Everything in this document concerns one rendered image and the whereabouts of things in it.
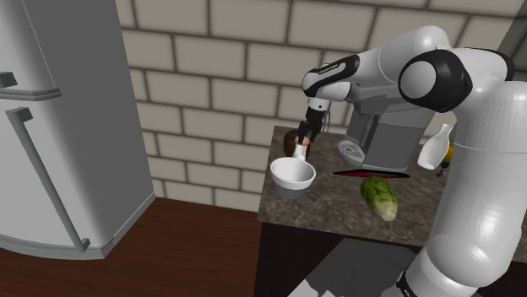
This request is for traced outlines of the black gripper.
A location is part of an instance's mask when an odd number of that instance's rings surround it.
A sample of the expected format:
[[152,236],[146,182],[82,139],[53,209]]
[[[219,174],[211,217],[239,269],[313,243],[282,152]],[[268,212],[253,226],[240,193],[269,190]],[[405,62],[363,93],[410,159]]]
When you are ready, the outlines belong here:
[[308,143],[308,138],[306,137],[306,133],[311,143],[315,141],[317,135],[320,133],[322,129],[325,113],[326,111],[315,110],[311,107],[307,108],[306,121],[301,121],[297,129],[297,137],[296,137],[297,144]]

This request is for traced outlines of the small white bottle pink cap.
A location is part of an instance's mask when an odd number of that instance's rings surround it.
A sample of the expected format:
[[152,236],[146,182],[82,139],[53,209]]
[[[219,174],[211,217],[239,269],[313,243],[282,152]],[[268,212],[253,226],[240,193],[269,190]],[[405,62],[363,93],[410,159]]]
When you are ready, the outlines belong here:
[[307,158],[307,151],[309,149],[310,140],[307,136],[302,139],[295,137],[295,147],[293,151],[293,158],[305,161]]

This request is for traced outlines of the brown round jar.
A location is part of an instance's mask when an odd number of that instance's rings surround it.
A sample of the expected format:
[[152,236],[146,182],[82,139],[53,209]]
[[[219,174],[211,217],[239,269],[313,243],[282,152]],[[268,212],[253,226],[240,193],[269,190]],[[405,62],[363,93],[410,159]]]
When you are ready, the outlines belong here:
[[[293,129],[290,130],[283,139],[283,149],[284,154],[286,157],[291,157],[294,154],[296,141],[295,138],[297,136],[297,130]],[[305,136],[303,138],[303,143],[307,144],[307,151],[306,151],[306,158],[309,157],[310,151],[311,151],[311,144],[308,136]]]

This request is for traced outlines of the white bowl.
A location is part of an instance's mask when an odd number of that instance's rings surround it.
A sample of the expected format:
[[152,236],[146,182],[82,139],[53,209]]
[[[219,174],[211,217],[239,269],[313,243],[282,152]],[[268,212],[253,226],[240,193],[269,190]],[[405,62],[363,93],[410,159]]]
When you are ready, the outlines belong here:
[[269,169],[276,194],[290,200],[302,197],[316,177],[308,162],[292,157],[274,160]]

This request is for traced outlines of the dark red flat plate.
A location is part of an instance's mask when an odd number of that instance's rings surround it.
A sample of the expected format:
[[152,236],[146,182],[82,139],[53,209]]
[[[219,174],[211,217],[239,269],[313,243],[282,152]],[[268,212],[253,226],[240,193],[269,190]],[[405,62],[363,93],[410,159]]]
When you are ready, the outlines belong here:
[[406,173],[401,172],[391,172],[391,171],[382,171],[382,170],[343,170],[334,172],[334,175],[337,176],[355,176],[355,177],[381,177],[384,179],[395,179],[395,178],[409,178],[410,176]]

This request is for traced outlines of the grey coffee machine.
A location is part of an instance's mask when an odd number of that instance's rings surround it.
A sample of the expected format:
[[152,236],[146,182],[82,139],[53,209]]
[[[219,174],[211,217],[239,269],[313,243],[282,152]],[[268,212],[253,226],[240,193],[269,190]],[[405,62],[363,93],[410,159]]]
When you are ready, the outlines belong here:
[[355,169],[404,173],[435,112],[405,101],[376,96],[353,103],[341,159]]

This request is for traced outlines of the green cabbage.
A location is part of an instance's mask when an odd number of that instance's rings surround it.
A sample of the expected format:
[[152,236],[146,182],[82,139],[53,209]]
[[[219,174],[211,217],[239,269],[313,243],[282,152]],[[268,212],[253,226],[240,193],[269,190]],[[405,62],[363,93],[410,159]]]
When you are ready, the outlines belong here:
[[382,177],[367,177],[361,183],[361,195],[367,206],[382,220],[393,221],[398,213],[398,201],[388,182]]

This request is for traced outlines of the white vase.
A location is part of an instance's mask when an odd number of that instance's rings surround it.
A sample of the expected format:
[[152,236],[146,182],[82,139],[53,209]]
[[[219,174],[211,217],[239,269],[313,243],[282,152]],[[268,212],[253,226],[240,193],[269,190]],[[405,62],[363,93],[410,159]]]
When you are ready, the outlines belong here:
[[448,152],[449,134],[452,129],[452,125],[443,124],[440,130],[425,142],[417,160],[420,167],[434,170],[441,164]]

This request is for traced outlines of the yellow and dark bottle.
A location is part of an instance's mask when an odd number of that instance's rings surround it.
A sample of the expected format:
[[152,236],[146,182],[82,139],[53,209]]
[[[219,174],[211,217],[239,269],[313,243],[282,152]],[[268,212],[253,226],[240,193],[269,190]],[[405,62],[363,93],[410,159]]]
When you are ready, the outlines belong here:
[[436,174],[436,177],[440,177],[443,175],[443,172],[449,167],[451,158],[453,155],[453,149],[454,149],[454,142],[450,142],[448,146],[448,151],[444,155],[441,163],[440,163],[440,171]]

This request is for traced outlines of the grey robot stand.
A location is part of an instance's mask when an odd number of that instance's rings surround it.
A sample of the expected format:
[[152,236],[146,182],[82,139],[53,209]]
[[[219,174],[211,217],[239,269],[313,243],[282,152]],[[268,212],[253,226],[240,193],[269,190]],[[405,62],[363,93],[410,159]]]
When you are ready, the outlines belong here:
[[287,297],[380,297],[415,257],[405,247],[343,239]]

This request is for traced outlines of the grey refrigerator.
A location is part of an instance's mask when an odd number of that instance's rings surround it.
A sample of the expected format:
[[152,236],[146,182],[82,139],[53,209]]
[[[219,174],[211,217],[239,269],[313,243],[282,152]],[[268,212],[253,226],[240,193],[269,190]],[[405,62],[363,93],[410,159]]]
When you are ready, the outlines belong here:
[[105,258],[154,197],[115,0],[0,0],[0,249]]

